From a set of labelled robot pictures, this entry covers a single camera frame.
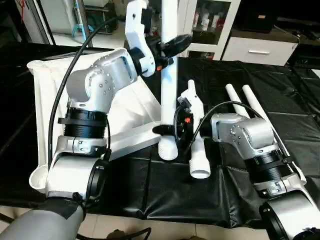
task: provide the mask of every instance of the glass cabinet door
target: glass cabinet door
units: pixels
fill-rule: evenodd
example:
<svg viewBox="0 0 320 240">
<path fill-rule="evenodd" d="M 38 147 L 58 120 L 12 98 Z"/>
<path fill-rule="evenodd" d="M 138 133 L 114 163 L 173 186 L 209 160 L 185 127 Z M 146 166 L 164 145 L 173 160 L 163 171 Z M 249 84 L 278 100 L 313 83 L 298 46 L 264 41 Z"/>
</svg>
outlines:
<svg viewBox="0 0 320 240">
<path fill-rule="evenodd" d="M 224 28 L 230 2 L 198 0 L 192 23 L 192 42 L 217 45 Z"/>
<path fill-rule="evenodd" d="M 240 0 L 187 0 L 183 33 L 192 35 L 192 43 L 180 56 L 199 55 L 193 51 L 220 60 L 239 4 Z"/>
</svg>

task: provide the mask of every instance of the black table cover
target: black table cover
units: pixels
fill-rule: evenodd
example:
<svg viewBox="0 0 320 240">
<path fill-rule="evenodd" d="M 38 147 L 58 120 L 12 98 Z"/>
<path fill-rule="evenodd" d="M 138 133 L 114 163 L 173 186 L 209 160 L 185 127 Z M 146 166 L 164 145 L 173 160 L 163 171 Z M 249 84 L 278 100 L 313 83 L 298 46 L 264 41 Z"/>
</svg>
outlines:
<svg viewBox="0 0 320 240">
<path fill-rule="evenodd" d="M 77 49 L 41 44 L 13 44 L 0 49 L 2 205 L 32 208 L 45 199 L 28 182 L 38 164 L 38 146 L 34 82 L 26 64 Z M 145 79 L 159 101 L 160 79 L 160 73 Z M 195 81 L 205 110 L 229 100 L 225 90 L 228 83 L 244 101 L 242 86 L 249 84 L 320 206 L 320 79 L 311 70 L 180 58 L 178 95 L 187 88 L 189 79 Z M 219 112 L 234 109 L 225 106 Z M 162 161 L 157 145 L 112 161 L 99 206 L 91 212 L 225 228 L 263 228 L 258 213 L 263 200 L 255 192 L 238 153 L 230 145 L 210 139 L 205 141 L 205 149 L 211 167 L 207 179 L 190 177 L 188 159 Z"/>
</svg>

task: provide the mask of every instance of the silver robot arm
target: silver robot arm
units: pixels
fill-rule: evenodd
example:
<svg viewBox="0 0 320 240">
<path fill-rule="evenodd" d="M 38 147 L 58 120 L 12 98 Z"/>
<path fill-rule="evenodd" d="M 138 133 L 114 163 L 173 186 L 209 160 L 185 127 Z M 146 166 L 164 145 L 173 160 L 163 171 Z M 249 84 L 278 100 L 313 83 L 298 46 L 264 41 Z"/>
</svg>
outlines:
<svg viewBox="0 0 320 240">
<path fill-rule="evenodd" d="M 271 240 L 293 240 L 320 229 L 320 212 L 299 175 L 291 170 L 274 132 L 262 118 L 236 113 L 211 117 L 212 139 L 233 145 L 245 162 L 260 197 L 259 207 Z"/>
<path fill-rule="evenodd" d="M 111 154 L 105 139 L 107 114 L 117 91 L 137 77 L 151 76 L 172 63 L 184 51 L 191 36 L 182 35 L 161 43 L 160 37 L 145 39 L 145 24 L 152 10 L 144 0 L 127 6 L 125 35 L 130 49 L 118 48 L 89 68 L 73 72 L 66 83 L 69 95 L 64 134 L 46 179 L 44 204 L 15 220 L 0 240 L 74 240 L 86 209 L 99 200 L 106 181 L 105 169 Z"/>
</svg>

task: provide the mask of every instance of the black cable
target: black cable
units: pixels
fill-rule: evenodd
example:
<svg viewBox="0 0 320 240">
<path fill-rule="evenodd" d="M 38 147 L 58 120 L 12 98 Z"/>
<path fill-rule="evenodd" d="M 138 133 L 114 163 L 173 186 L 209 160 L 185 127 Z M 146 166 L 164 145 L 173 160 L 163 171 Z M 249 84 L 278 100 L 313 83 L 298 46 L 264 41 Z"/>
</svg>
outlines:
<svg viewBox="0 0 320 240">
<path fill-rule="evenodd" d="M 36 0 L 36 3 L 38 4 L 40 13 L 41 13 L 42 18 L 43 18 L 43 21 L 44 21 L 44 25 L 45 25 L 48 33 L 49 33 L 49 36 L 50 36 L 51 41 L 52 41 L 52 44 L 53 44 L 54 46 L 56 46 L 57 44 L 56 44 L 54 35 L 52 34 L 51 28 L 50 28 L 50 26 L 49 26 L 49 23 L 48 23 L 48 20 L 47 20 L 47 17 L 46 17 L 44 8 L 42 7 L 41 1 L 40 1 L 40 0 Z"/>
<path fill-rule="evenodd" d="M 143 229 L 141 231 L 137 231 L 135 233 L 131 233 L 125 236 L 121 236 L 121 237 L 117 237 L 117 238 L 92 238 L 92 237 L 86 237 L 86 236 L 82 236 L 81 234 L 77 234 L 76 238 L 79 240 L 131 240 L 132 238 L 141 236 L 142 234 L 145 234 L 145 237 L 143 238 L 143 240 L 147 240 L 151 234 L 151 227 L 147 227 L 146 229 Z"/>
<path fill-rule="evenodd" d="M 179 139 L 178 139 L 178 116 L 179 116 L 179 112 L 183 109 L 184 107 L 182 105 L 179 105 L 175 112 L 174 112 L 174 117 L 173 117 L 173 128 L 174 128 L 174 140 L 175 140 L 175 144 L 176 146 L 178 146 L 179 143 Z"/>
<path fill-rule="evenodd" d="M 15 219 L 0 213 L 0 220 L 7 223 L 7 224 L 11 224 Z M 138 236 L 145 234 L 145 233 L 146 233 L 146 235 L 143 240 L 147 240 L 148 237 L 150 236 L 151 227 L 147 227 L 141 231 L 137 231 L 137 232 L 134 232 L 134 233 L 131 233 L 131 234 L 119 237 L 119 238 L 108 238 L 108 240 L 130 240 L 132 238 L 138 237 Z M 106 239 L 106 238 L 92 238 L 92 237 L 83 236 L 81 234 L 77 234 L 76 238 L 79 240 L 105 240 Z"/>
<path fill-rule="evenodd" d="M 107 149 L 110 150 L 111 147 L 111 134 L 110 134 L 110 125 L 109 125 L 109 120 L 108 120 L 108 116 L 106 117 L 106 126 L 108 128 L 108 147 Z"/>
<path fill-rule="evenodd" d="M 91 41 L 91 39 L 97 34 L 97 32 L 105 25 L 107 25 L 108 23 L 114 21 L 114 20 L 120 20 L 122 19 L 121 17 L 112 17 L 106 21 L 104 21 L 103 23 L 101 23 L 89 36 L 88 38 L 84 41 L 84 43 L 82 44 L 81 48 L 76 52 L 72 62 L 70 63 L 70 66 L 68 67 L 67 71 L 65 72 L 65 75 L 63 77 L 63 80 L 61 82 L 61 85 L 59 87 L 59 90 L 55 96 L 55 100 L 52 106 L 52 110 L 51 110 L 51 115 L 50 115 L 50 121 L 49 121 L 49 131 L 48 131 L 48 167 L 50 168 L 51 166 L 51 162 L 52 162 L 52 142 L 53 142 L 53 130 L 54 130 L 54 121 L 55 121 L 55 115 L 57 112 L 57 108 L 59 105 L 59 101 L 61 98 L 61 95 L 64 91 L 64 88 L 66 86 L 68 77 L 71 74 L 72 69 L 74 68 L 76 62 L 78 61 L 79 57 L 81 56 L 82 52 L 84 51 L 84 49 L 86 48 L 86 46 L 88 45 L 88 43 Z"/>
<path fill-rule="evenodd" d="M 242 102 L 238 102 L 238 101 L 225 101 L 225 102 L 222 102 L 222 103 L 219 103 L 218 105 L 215 105 L 213 106 L 205 115 L 204 117 L 201 119 L 198 127 L 196 128 L 194 134 L 193 134 L 193 137 L 190 141 L 190 143 L 188 144 L 188 147 L 186 148 L 186 150 L 184 151 L 184 154 L 186 155 L 188 153 L 188 151 L 190 150 L 192 144 L 194 143 L 195 139 L 196 139 L 196 136 L 197 134 L 199 133 L 200 131 L 200 127 L 202 126 L 202 124 L 204 124 L 205 120 L 208 118 L 208 116 L 214 111 L 216 110 L 217 108 L 223 106 L 223 105 L 228 105 L 228 104 L 235 104 L 235 105 L 239 105 L 239 106 L 242 106 L 248 110 L 250 110 L 251 112 L 253 112 L 257 117 L 259 118 L 262 118 L 263 117 L 257 112 L 255 111 L 253 108 L 249 107 L 248 105 L 242 103 Z"/>
</svg>

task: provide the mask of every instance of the floor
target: floor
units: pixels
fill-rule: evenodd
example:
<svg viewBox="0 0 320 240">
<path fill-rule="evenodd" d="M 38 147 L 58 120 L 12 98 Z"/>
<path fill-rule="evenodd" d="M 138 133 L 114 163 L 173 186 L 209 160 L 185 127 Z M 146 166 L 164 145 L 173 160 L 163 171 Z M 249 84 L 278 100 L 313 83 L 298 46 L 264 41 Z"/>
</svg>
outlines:
<svg viewBox="0 0 320 240">
<path fill-rule="evenodd" d="M 29 209 L 1 206 L 0 213 L 11 218 L 16 218 L 26 213 Z M 8 224 L 0 221 L 0 232 Z M 206 240 L 268 240 L 265 230 L 254 230 L 246 227 L 225 229 L 213 225 L 201 225 L 192 223 L 179 223 L 155 220 L 140 220 L 130 217 L 106 216 L 87 214 L 82 222 L 79 233 L 91 238 L 105 238 L 116 229 L 127 234 L 151 227 L 149 240 L 181 240 L 198 236 Z"/>
<path fill-rule="evenodd" d="M 53 33 L 53 38 L 57 45 L 63 46 L 81 46 L 84 42 L 84 37 L 81 32 L 77 32 L 75 37 L 71 34 Z M 98 33 L 92 39 L 92 45 L 95 48 L 115 49 L 121 48 L 125 43 L 125 26 L 123 23 L 119 23 L 118 28 L 112 35 L 106 35 Z"/>
</svg>

